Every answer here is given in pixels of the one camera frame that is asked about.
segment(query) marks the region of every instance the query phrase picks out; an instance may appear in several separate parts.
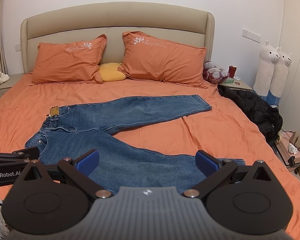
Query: screw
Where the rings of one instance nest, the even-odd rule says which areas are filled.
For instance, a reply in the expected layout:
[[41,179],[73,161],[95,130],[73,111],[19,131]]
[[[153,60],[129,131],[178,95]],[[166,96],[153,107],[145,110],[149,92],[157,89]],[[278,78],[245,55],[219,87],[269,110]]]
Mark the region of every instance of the screw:
[[96,192],[96,196],[98,198],[108,198],[111,196],[111,192],[109,190],[106,190],[106,189],[101,189],[101,190],[98,190]]
[[194,198],[198,197],[200,195],[200,192],[196,189],[187,189],[185,192],[183,192],[183,195],[186,197]]

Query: logo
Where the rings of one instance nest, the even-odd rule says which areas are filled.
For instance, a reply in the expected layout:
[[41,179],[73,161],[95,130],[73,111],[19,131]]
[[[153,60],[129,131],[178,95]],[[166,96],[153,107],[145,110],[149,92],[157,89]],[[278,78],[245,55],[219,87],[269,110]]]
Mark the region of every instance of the logo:
[[150,189],[145,189],[144,191],[142,191],[143,194],[145,194],[146,196],[149,196],[153,191]]
[[89,48],[89,49],[91,49],[91,48],[92,48],[92,43],[91,43],[91,42],[90,42],[90,43],[85,42],[85,43],[83,44],[83,46],[81,46],[81,47],[76,46],[75,48],[67,48],[66,51],[73,51],[73,50],[75,50],[75,49],[84,49],[84,48]]
[[14,177],[14,176],[19,176],[21,171],[16,171],[16,172],[6,172],[6,173],[0,173],[0,178],[6,178],[6,177]]
[[135,38],[134,39],[134,45],[136,45],[138,42],[141,42],[141,41],[143,41],[144,40],[144,38],[142,37],[140,37],[140,38]]

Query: plastic bag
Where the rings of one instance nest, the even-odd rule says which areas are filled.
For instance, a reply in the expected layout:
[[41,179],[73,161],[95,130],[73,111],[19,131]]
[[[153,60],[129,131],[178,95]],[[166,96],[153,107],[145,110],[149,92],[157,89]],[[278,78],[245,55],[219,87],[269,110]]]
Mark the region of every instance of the plastic bag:
[[213,83],[213,84],[220,84],[226,78],[229,77],[229,73],[224,70],[222,67],[216,65],[211,61],[207,61],[204,64],[203,68],[203,79]]

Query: wall outlet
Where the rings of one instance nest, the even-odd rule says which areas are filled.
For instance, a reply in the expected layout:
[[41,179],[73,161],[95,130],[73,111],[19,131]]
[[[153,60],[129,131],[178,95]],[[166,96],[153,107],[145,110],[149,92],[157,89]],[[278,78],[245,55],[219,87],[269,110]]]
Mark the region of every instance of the wall outlet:
[[21,44],[18,43],[18,44],[16,44],[16,45],[14,45],[14,49],[16,50],[16,52],[17,52],[17,51],[20,51],[20,50],[21,50]]
[[256,35],[255,33],[249,32],[249,31],[247,31],[245,29],[242,30],[242,36],[246,37],[246,38],[248,38],[250,40],[256,41],[258,43],[261,42],[261,36]]

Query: bed headboard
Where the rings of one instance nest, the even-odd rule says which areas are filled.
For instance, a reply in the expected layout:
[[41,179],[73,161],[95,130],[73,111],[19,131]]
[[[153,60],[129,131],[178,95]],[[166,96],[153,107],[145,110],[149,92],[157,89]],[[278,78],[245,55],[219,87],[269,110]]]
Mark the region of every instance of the bed headboard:
[[108,38],[101,64],[120,63],[124,56],[122,32],[140,30],[161,39],[207,47],[210,60],[214,17],[196,9],[144,2],[94,3],[42,13],[21,24],[21,54],[25,73],[34,68],[39,42],[71,43]]

